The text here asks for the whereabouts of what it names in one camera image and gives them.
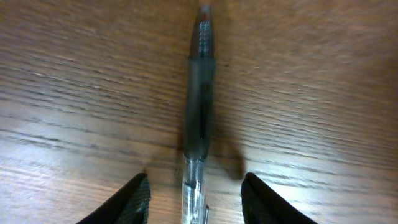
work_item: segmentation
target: wooden surface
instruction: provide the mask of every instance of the wooden surface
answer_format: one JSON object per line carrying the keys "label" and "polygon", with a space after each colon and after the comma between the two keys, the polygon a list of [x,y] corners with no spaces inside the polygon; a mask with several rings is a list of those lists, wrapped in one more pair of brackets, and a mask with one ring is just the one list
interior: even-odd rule
{"label": "wooden surface", "polygon": [[[0,1],[0,223],[75,223],[138,172],[178,223],[197,4]],[[319,223],[398,223],[398,3],[216,1],[210,223],[254,172]]]}

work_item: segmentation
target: wood grain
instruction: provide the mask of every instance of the wood grain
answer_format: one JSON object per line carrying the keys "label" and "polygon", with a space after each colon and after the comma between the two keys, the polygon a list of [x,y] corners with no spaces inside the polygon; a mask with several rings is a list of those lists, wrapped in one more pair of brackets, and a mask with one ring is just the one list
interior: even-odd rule
{"label": "wood grain", "polygon": [[[75,223],[144,169],[178,223],[197,3],[0,1],[0,223]],[[398,222],[398,4],[214,2],[210,223],[257,174],[319,223]]]}

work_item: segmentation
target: clear plastic barrel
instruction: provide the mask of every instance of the clear plastic barrel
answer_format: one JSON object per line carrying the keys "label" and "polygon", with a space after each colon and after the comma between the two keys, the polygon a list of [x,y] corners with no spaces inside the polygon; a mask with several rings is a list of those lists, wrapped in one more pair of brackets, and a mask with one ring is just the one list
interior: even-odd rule
{"label": "clear plastic barrel", "polygon": [[207,222],[204,173],[204,161],[185,158],[182,181],[182,224]]}

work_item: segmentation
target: pen grip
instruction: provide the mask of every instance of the pen grip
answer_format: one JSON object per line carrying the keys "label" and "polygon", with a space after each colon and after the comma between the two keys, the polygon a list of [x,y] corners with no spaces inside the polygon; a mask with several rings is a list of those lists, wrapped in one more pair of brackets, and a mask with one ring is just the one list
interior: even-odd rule
{"label": "pen grip", "polygon": [[213,129],[213,85],[215,60],[190,58],[184,121],[184,155],[204,160]]}

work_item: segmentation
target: black object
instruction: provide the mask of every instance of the black object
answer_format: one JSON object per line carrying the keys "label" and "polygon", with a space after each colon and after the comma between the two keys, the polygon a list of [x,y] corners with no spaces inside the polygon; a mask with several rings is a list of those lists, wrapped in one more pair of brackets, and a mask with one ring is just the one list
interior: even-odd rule
{"label": "black object", "polygon": [[78,224],[146,224],[150,201],[146,174],[137,174]]}
{"label": "black object", "polygon": [[[253,173],[241,189],[246,224],[316,224],[299,212]],[[146,224],[150,201],[146,174],[137,174],[100,208],[78,224]]]}
{"label": "black object", "polygon": [[201,6],[193,26],[183,129],[184,156],[207,158],[213,130],[214,59],[213,19],[210,6]]}
{"label": "black object", "polygon": [[295,209],[253,173],[247,173],[241,189],[246,224],[316,224]]}

